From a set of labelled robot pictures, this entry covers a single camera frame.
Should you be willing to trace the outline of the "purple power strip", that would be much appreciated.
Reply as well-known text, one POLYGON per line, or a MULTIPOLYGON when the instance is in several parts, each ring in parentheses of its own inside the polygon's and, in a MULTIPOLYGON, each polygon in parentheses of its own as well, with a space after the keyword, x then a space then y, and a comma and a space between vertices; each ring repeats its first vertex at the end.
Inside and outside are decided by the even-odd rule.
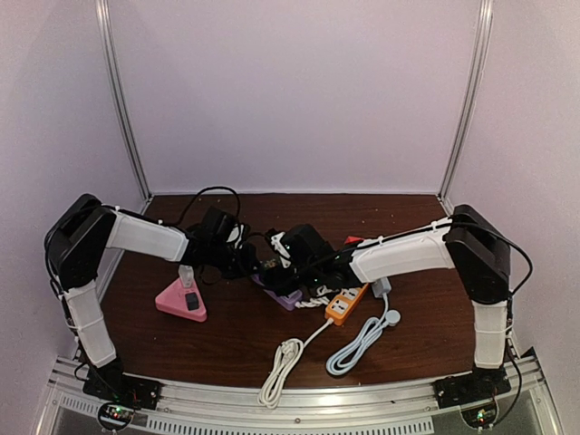
POLYGON ((267 295, 269 295, 275 302, 281 305, 288 312, 294 311, 296 309, 296 304, 303 300, 303 293, 301 290, 295 290, 289 295, 277 295, 274 291, 269 290, 263 286, 259 280, 258 275, 252 275, 251 279, 255 284, 261 286, 267 295))

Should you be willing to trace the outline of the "white charger plug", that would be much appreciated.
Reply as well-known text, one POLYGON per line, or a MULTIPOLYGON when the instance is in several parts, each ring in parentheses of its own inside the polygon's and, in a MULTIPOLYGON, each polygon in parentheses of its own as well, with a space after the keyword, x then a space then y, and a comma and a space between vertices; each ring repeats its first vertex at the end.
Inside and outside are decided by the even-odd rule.
POLYGON ((179 266, 179 280, 183 288, 192 288, 195 284, 194 270, 192 266, 179 266))

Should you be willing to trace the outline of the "red cube socket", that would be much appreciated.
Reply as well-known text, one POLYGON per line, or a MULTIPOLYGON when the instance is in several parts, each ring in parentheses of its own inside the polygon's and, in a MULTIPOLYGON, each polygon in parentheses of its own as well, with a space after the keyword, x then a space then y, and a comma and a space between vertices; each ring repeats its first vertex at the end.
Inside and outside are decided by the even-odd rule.
POLYGON ((346 246, 358 246, 360 245, 362 242, 364 241, 363 237, 354 237, 354 236, 348 236, 345 241, 344 244, 346 246))

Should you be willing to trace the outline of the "pink triangular socket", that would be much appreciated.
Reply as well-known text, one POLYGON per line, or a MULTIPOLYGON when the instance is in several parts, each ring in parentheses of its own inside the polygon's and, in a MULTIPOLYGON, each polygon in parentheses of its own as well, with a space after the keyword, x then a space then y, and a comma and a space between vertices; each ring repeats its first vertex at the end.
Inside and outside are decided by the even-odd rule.
POLYGON ((176 279, 156 296, 155 305, 162 313, 175 315, 198 323, 205 322, 208 317, 207 308, 202 300, 196 281, 192 288, 183 288, 179 278, 176 279), (185 294, 187 293, 196 293, 198 295, 198 310, 188 310, 185 300, 185 294))

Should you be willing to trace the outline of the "dark green cube adapter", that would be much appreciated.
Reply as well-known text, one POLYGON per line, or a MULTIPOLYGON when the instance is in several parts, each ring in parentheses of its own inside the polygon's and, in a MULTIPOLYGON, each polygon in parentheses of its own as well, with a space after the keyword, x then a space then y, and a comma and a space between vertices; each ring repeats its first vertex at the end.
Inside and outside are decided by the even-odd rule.
POLYGON ((270 269, 276 268, 280 265, 280 262, 276 258, 271 258, 265 261, 262 261, 260 264, 260 269, 262 271, 268 271, 270 269))

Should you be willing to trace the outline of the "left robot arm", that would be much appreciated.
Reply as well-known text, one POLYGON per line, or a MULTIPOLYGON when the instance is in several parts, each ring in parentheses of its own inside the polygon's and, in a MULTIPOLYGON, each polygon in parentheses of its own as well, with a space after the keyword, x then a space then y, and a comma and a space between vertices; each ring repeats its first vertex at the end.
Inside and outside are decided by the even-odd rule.
POLYGON ((200 222, 183 228, 85 193, 45 235, 44 262, 86 359, 102 368, 118 357, 97 291, 108 252, 153 257, 192 270, 213 267, 225 279, 238 279, 259 267, 249 236, 249 225, 219 208, 209 208, 200 222))

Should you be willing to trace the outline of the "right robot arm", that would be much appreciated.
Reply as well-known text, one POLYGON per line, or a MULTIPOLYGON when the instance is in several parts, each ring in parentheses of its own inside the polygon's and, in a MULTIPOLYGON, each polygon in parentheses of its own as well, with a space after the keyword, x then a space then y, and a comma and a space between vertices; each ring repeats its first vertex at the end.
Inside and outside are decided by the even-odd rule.
POLYGON ((266 238, 275 250, 271 266, 258 276, 269 290, 285 295, 299 287, 343 289, 392 276, 454 269, 474 308, 478 369, 465 380, 465 393, 485 399, 499 385, 508 328, 510 245, 474 208, 457 206, 450 217, 400 234, 353 238, 333 248, 309 224, 266 238))

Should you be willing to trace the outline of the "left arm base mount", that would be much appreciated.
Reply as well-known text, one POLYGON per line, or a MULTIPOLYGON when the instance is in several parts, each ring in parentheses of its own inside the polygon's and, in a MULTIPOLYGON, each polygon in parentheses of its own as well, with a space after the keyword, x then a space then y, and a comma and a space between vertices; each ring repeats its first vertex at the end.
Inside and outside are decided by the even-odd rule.
POLYGON ((82 352, 81 363, 88 368, 82 387, 85 394, 135 410, 156 410, 160 382, 126 374, 120 357, 97 367, 82 352))

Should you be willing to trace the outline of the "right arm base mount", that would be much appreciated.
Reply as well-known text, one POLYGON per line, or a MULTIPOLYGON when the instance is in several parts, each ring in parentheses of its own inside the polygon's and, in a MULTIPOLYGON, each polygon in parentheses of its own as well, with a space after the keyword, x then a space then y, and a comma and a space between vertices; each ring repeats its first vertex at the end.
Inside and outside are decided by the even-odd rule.
POLYGON ((473 367, 466 374, 438 379, 432 386, 440 409, 491 400, 511 391, 503 365, 498 369, 473 367))

